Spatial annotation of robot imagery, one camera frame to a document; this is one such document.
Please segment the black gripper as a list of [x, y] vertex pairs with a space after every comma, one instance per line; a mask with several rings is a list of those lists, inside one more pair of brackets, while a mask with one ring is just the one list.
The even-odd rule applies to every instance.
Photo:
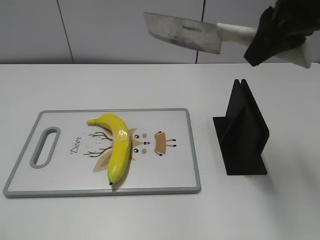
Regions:
[[297, 62], [303, 54], [299, 47], [319, 29], [318, 0], [277, 0], [262, 13], [244, 58], [253, 67], [271, 57]]

